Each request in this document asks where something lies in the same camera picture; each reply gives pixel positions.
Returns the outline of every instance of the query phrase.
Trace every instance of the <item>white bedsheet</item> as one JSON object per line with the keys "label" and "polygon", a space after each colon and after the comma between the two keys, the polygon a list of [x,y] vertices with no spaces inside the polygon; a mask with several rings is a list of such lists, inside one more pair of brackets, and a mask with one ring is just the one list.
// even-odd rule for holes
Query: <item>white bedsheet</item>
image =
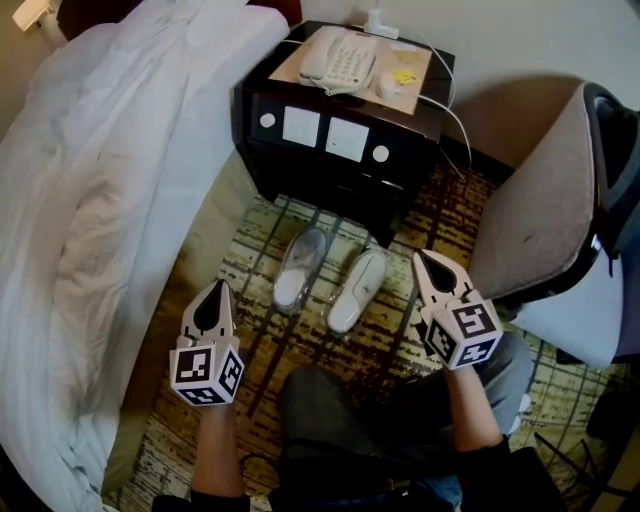
{"label": "white bedsheet", "polygon": [[287,32],[240,0],[153,0],[34,77],[0,146],[0,443],[55,511],[98,492],[140,343],[233,150],[231,87]]}

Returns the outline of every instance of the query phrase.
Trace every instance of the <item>telephone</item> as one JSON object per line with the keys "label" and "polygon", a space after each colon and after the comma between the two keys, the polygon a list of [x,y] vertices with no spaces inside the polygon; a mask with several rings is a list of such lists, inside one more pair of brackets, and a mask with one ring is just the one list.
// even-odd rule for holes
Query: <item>telephone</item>
{"label": "telephone", "polygon": [[304,57],[298,81],[322,87],[328,96],[355,94],[371,83],[377,38],[342,27],[322,27]]}

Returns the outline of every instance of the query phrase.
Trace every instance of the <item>dark pants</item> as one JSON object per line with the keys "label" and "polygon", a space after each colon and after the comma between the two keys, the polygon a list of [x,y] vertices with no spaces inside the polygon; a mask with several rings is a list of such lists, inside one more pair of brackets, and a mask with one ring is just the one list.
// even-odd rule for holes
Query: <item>dark pants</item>
{"label": "dark pants", "polygon": [[[505,333],[493,357],[476,366],[503,434],[513,425],[533,363],[519,335]],[[342,382],[307,366],[292,372],[282,391],[283,482],[347,487],[408,477],[455,505],[449,395],[441,371],[402,387],[391,403],[364,416]]]}

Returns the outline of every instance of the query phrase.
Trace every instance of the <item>dark wooden nightstand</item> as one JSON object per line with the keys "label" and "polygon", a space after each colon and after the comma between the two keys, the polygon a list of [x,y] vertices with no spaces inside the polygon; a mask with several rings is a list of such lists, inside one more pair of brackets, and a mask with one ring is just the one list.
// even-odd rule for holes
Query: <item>dark wooden nightstand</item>
{"label": "dark wooden nightstand", "polygon": [[[306,41],[323,25],[327,23],[308,21],[288,39]],[[362,223],[381,246],[388,247],[435,165],[447,114],[420,101],[409,115],[354,96],[328,97],[322,89],[270,80],[296,49],[295,44],[281,43],[236,86],[233,132],[238,150],[267,200],[285,194],[335,212]],[[440,53],[453,69],[453,55]],[[432,56],[421,94],[446,104],[450,87],[448,71]],[[283,140],[285,107],[320,114],[316,147]],[[275,121],[268,127],[260,123],[265,114],[272,114]],[[369,128],[361,162],[324,150],[332,118]],[[379,145],[389,150],[385,162],[373,157]]]}

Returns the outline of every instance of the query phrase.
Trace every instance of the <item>yellow sticky note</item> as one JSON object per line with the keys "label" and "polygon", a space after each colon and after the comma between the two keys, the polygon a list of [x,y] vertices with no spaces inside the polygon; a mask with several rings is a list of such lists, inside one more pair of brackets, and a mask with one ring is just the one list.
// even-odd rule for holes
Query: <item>yellow sticky note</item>
{"label": "yellow sticky note", "polygon": [[400,85],[409,85],[418,82],[418,77],[416,77],[416,74],[410,69],[400,69],[398,71],[394,71],[393,78],[395,78],[396,82],[398,82]]}

